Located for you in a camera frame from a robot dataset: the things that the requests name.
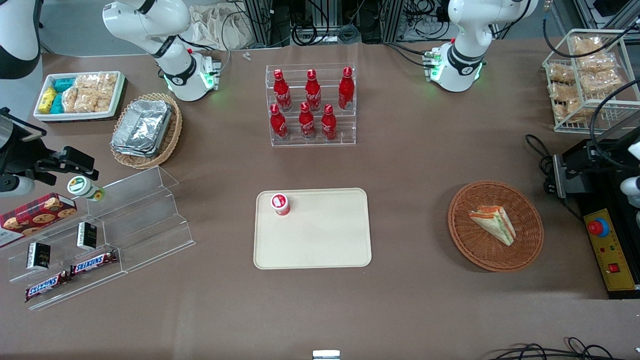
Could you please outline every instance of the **red cookie box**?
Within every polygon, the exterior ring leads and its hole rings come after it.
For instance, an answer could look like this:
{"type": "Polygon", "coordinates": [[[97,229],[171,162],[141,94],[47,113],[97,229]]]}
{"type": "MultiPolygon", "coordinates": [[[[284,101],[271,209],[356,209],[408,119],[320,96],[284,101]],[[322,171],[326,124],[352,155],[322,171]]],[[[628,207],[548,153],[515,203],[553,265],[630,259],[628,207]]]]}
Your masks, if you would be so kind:
{"type": "Polygon", "coordinates": [[[49,193],[0,217],[0,247],[31,235],[77,212],[73,200],[49,193]]]}

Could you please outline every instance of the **table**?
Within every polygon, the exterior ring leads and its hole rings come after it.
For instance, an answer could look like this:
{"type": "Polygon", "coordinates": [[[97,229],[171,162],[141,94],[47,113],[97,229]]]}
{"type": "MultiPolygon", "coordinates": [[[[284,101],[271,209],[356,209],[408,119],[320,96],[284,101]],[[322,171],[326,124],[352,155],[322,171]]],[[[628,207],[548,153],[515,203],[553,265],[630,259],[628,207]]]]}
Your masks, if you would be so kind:
{"type": "MultiPolygon", "coordinates": [[[[233,54],[219,91],[179,103],[184,128],[163,167],[180,181],[178,209],[197,245],[43,311],[28,311],[24,288],[2,282],[3,358],[308,359],[336,348],[344,359],[480,359],[515,343],[565,348],[564,336],[634,356],[638,303],[604,300],[584,224],[544,193],[539,157],[523,139],[538,135],[553,152],[580,140],[549,129],[542,40],[496,41],[480,79],[461,94],[426,83],[382,45],[250,52],[251,61],[233,54]],[[265,66],[328,61],[358,66],[357,145],[271,148],[265,66]],[[483,179],[518,188],[542,217],[542,252],[520,272],[485,272],[449,236],[449,201],[483,179]],[[371,264],[257,269],[258,193],[333,187],[368,194],[371,264]]],[[[167,92],[151,56],[44,60],[46,74],[122,71],[125,102],[167,92]]],[[[136,172],[111,155],[113,125],[53,124],[45,141],[94,156],[98,183],[108,184],[136,172]]],[[[53,190],[65,193],[70,177],[60,175],[53,190]]],[[[0,210],[51,190],[39,184],[0,210]]]]}

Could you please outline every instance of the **blue snack package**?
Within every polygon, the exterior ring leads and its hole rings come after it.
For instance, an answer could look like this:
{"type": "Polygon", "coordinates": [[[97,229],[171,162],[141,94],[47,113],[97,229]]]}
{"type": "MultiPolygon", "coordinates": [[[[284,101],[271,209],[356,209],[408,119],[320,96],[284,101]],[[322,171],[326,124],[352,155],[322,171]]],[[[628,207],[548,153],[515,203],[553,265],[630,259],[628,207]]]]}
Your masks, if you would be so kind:
{"type": "Polygon", "coordinates": [[[56,95],[56,98],[53,99],[53,104],[51,104],[50,114],[64,114],[65,109],[62,107],[62,94],[56,95]]]}
{"type": "Polygon", "coordinates": [[[75,78],[57,79],[53,82],[53,90],[56,92],[64,92],[66,89],[73,86],[75,81],[75,78]]]}

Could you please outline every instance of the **wicker basket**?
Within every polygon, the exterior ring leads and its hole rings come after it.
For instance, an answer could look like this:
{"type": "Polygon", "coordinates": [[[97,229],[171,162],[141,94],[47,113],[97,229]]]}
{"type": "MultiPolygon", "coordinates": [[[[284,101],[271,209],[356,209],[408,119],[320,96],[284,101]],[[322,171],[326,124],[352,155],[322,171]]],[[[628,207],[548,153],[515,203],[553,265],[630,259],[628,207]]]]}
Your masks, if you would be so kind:
{"type": "Polygon", "coordinates": [[[448,213],[449,232],[462,254],[481,268],[495,272],[521,270],[542,249],[544,230],[536,208],[518,190],[497,181],[478,181],[453,197],[448,213]],[[507,246],[469,217],[479,205],[504,207],[516,237],[507,246]]]}
{"type": "MultiPolygon", "coordinates": [[[[182,130],[182,114],[180,114],[180,109],[178,108],[178,104],[176,104],[171,97],[165,94],[153,93],[153,94],[142,95],[141,97],[137,98],[134,101],[137,101],[137,100],[151,100],[151,101],[162,100],[164,102],[171,104],[172,106],[172,113],[169,119],[170,123],[166,129],[166,133],[164,134],[164,139],[162,141],[162,144],[160,145],[159,154],[155,158],[144,158],[142,156],[131,156],[131,155],[120,154],[119,152],[116,152],[113,148],[111,148],[111,152],[113,153],[113,156],[116,158],[116,160],[118,160],[118,162],[123,165],[127,165],[132,168],[138,168],[138,169],[152,168],[156,165],[160,165],[164,163],[169,158],[169,156],[171,156],[171,153],[175,149],[175,146],[178,144],[178,138],[180,138],[180,131],[182,130]]],[[[129,105],[127,105],[127,107],[120,114],[120,117],[118,118],[118,122],[116,123],[116,127],[113,130],[113,133],[115,133],[118,130],[118,126],[120,126],[120,123],[122,122],[122,118],[124,117],[124,114],[127,112],[127,110],[129,109],[132,103],[133,101],[129,103],[129,105]]]]}

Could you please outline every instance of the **coca-cola bottle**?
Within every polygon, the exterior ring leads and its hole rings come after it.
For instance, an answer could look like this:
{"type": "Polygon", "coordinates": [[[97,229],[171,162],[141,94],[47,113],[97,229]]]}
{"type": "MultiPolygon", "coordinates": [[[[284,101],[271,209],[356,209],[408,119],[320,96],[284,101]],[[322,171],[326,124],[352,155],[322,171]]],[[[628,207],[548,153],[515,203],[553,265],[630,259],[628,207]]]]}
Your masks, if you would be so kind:
{"type": "Polygon", "coordinates": [[[287,130],[284,115],[280,113],[280,108],[277,104],[273,104],[269,110],[271,111],[271,128],[276,140],[279,142],[287,141],[289,139],[289,131],[287,130]]]}
{"type": "Polygon", "coordinates": [[[319,111],[321,105],[320,84],[316,79],[316,71],[314,69],[309,69],[307,71],[307,85],[305,86],[305,91],[307,93],[307,102],[309,103],[311,111],[319,111]]]}
{"type": "Polygon", "coordinates": [[[300,104],[300,130],[302,131],[302,137],[307,140],[313,140],[316,138],[316,129],[314,129],[314,114],[309,111],[309,103],[303,101],[300,104]]]}
{"type": "Polygon", "coordinates": [[[333,106],[327,104],[324,106],[324,115],[322,116],[322,135],[325,141],[335,140],[336,120],[333,114],[333,106]]]}
{"type": "Polygon", "coordinates": [[[289,84],[282,75],[282,70],[276,69],[273,71],[273,77],[276,79],[273,84],[273,92],[276,94],[276,101],[282,111],[291,110],[291,91],[289,90],[289,84]]]}
{"type": "Polygon", "coordinates": [[[353,109],[353,93],[356,90],[356,86],[351,78],[352,75],[353,69],[351,67],[347,66],[342,70],[342,80],[340,80],[340,86],[338,86],[338,107],[343,110],[353,109]]]}

